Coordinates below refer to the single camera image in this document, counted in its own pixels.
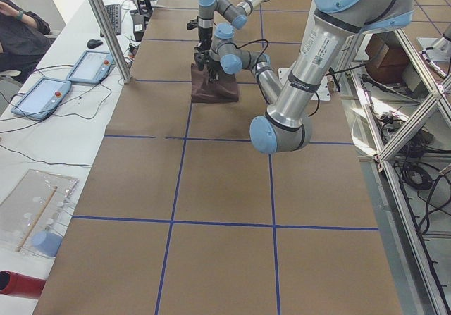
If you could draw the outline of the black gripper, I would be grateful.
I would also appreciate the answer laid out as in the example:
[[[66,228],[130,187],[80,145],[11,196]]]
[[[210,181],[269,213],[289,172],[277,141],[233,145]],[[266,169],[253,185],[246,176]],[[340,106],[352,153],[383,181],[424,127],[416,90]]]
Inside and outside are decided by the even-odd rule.
[[[210,60],[207,66],[209,72],[209,82],[213,83],[219,81],[219,73],[221,71],[221,64],[218,61]]]
[[[211,45],[211,28],[198,28],[199,43],[201,46]]]

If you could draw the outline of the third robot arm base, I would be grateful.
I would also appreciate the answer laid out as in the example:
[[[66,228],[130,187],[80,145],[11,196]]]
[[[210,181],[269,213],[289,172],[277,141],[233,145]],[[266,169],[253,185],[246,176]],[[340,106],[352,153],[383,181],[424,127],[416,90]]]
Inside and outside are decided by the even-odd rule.
[[[450,25],[439,38],[418,37],[417,41],[427,61],[444,63],[450,60]]]

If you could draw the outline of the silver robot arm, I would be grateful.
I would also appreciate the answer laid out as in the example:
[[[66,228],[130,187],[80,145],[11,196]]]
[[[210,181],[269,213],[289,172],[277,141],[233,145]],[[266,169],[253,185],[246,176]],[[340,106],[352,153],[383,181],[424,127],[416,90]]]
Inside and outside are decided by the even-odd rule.
[[[269,0],[199,0],[199,25],[213,27],[213,15],[225,22],[214,27],[211,58],[229,75],[249,70],[268,102],[265,114],[254,118],[249,135],[261,153],[291,152],[311,138],[304,112],[346,40],[357,34],[390,32],[410,24],[414,0],[313,0],[297,60],[281,82],[266,54],[243,51],[233,41],[254,8]]]
[[[247,17],[252,14],[260,4],[269,0],[242,0],[234,5],[229,0],[199,0],[197,27],[199,35],[199,50],[206,51],[211,48],[213,38],[214,13],[219,13],[234,28],[245,26]]]

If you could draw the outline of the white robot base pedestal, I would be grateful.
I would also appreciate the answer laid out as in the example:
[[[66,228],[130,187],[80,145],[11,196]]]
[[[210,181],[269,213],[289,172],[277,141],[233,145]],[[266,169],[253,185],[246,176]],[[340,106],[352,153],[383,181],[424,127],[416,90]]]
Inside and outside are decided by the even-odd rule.
[[[281,83],[285,84],[286,82],[289,84],[289,86],[297,89],[303,89],[304,91],[309,91],[308,85],[300,85],[298,82],[290,81],[288,80],[288,76],[291,73],[291,68],[279,68],[278,69],[278,78]],[[330,94],[330,88],[328,85],[328,79],[326,76],[324,76],[316,90],[316,92],[313,95],[312,99],[316,98],[316,94],[318,95],[318,98],[321,101],[330,101],[331,100],[331,94]]]

